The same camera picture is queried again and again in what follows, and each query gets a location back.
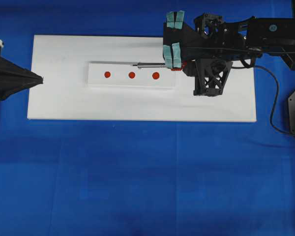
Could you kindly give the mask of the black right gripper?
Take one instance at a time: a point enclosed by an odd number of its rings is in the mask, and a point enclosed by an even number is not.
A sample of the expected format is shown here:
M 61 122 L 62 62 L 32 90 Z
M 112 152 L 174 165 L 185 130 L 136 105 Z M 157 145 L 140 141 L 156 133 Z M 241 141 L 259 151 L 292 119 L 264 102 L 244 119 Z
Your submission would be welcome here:
M 226 23 L 222 16 L 204 13 L 194 19 L 195 30 L 184 32 L 184 15 L 183 10 L 166 14 L 165 67 L 182 69 L 184 61 L 183 72 L 195 79 L 194 96 L 222 95 L 233 62 L 248 59 L 242 34 L 248 28 L 248 20 Z

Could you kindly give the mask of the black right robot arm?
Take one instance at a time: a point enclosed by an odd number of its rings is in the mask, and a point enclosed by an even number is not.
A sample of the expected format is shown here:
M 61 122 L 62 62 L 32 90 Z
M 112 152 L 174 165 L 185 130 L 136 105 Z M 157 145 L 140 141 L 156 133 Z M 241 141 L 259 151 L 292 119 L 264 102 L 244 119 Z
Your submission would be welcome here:
M 194 26 L 184 12 L 169 12 L 163 27 L 165 67 L 195 79 L 195 96 L 219 96 L 234 61 L 255 66 L 263 54 L 281 57 L 295 71 L 295 19 L 256 18 L 227 23 L 222 16 L 205 13 Z

